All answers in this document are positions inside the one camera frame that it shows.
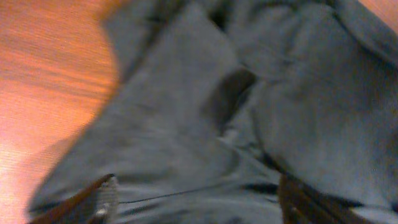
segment clothing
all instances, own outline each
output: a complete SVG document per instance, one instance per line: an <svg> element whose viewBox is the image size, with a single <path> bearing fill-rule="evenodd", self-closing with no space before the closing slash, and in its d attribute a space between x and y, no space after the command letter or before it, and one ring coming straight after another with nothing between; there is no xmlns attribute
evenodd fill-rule
<svg viewBox="0 0 398 224"><path fill-rule="evenodd" d="M104 26L123 84L31 215L112 173L121 202L205 188L120 204L118 223L282 223L267 157L395 215L398 38L360 3L134 0Z"/></svg>

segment brown wooden floor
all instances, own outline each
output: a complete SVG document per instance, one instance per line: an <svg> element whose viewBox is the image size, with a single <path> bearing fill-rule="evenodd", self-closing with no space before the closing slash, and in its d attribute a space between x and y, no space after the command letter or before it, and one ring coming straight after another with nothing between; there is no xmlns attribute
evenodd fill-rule
<svg viewBox="0 0 398 224"><path fill-rule="evenodd" d="M26 221L34 189L116 89L109 2L0 1L0 223ZM362 2L398 32L398 0Z"/></svg>

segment cloth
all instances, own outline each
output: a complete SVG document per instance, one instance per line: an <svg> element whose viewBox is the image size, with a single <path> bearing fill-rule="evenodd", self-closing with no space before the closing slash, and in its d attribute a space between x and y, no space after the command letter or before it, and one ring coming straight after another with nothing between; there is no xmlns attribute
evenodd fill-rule
<svg viewBox="0 0 398 224"><path fill-rule="evenodd" d="M203 189L117 223L282 223L271 157L397 220L398 38L357 1L134 0L104 26L123 84L32 216L113 173L121 202Z"/></svg>

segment wooden table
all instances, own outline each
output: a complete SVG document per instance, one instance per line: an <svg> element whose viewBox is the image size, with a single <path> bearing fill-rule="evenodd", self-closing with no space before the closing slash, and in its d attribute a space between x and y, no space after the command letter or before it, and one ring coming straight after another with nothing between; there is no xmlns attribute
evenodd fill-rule
<svg viewBox="0 0 398 224"><path fill-rule="evenodd" d="M362 2L398 32L398 1ZM100 24L114 5L0 1L0 223L26 221L34 189L117 88Z"/></svg>

